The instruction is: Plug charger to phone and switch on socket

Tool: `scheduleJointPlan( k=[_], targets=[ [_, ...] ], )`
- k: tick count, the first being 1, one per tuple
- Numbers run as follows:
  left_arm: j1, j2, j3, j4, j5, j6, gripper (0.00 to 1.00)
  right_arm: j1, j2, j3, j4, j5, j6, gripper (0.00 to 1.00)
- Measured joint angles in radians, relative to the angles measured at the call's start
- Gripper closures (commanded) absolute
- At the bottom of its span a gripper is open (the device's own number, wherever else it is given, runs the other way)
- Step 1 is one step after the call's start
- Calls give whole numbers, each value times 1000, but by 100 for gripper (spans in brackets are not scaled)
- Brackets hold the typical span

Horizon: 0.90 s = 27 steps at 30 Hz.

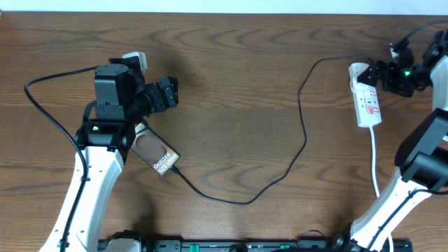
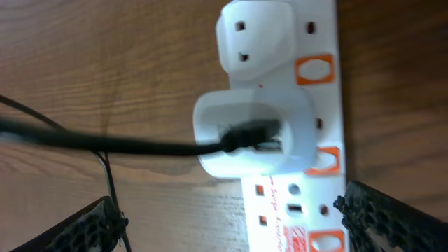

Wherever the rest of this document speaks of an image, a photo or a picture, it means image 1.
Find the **Galaxy smartphone with reflective screen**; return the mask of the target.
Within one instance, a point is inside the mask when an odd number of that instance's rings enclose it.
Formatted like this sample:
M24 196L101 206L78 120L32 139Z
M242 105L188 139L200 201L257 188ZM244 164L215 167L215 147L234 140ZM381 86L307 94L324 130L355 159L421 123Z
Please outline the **Galaxy smartphone with reflective screen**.
M135 127L132 150L158 175L167 175L181 155L144 123Z

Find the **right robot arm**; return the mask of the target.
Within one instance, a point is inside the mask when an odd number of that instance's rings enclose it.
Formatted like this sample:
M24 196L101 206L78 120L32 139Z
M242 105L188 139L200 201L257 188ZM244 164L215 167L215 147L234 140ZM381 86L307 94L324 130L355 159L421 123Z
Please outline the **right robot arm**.
M349 67L350 88L359 127L381 121L377 83L383 90L411 97L416 90L433 89L432 111L401 143L395 154L395 171L373 205L335 242L339 251L380 251L398 224L431 195L446 195L447 150L447 32L430 40L420 64L414 63L407 37L391 44L393 61Z

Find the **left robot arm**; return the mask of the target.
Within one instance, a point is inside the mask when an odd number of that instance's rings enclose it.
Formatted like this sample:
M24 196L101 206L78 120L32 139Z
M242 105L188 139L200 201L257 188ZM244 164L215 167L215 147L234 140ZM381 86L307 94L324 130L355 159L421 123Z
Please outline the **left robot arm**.
M178 102L179 82L163 76L146 83L146 56L131 52L94 68L96 99L76 133L75 167L69 189L42 251L96 251L111 191L144 117Z

